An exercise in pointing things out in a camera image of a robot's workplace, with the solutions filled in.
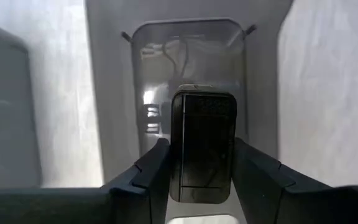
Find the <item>grey translucent plastic bin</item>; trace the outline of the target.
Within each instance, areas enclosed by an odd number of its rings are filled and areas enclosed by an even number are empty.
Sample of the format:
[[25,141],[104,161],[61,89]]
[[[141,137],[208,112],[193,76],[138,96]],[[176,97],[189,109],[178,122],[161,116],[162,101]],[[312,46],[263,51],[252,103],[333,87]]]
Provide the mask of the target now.
[[0,28],[0,188],[41,183],[29,51]]
[[[232,94],[234,146],[239,138],[276,156],[278,36],[293,1],[86,0],[105,183],[159,139],[170,145],[172,98],[184,84]],[[218,218],[248,224],[232,167],[220,204],[176,202],[169,185],[164,224]]]

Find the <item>black pepper tin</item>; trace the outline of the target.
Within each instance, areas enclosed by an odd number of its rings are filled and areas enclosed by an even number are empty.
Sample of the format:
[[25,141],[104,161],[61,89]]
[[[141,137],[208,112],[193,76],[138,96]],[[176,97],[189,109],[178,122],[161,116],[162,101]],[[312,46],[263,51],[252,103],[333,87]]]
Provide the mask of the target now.
[[180,203],[220,204],[231,191],[237,101],[211,85],[184,84],[172,98],[170,196]]

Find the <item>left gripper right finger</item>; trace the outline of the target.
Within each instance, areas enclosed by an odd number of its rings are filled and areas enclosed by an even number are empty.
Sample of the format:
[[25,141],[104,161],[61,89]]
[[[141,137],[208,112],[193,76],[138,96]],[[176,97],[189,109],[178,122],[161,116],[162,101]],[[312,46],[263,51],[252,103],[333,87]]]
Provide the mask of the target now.
[[248,224],[358,224],[358,185],[330,187],[239,138],[232,181]]

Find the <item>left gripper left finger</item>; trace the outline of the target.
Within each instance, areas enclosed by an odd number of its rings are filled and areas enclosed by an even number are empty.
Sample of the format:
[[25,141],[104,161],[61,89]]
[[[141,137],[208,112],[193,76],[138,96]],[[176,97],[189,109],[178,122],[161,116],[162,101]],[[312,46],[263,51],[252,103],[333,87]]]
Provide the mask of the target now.
[[164,224],[171,173],[167,139],[98,188],[0,189],[0,224]]

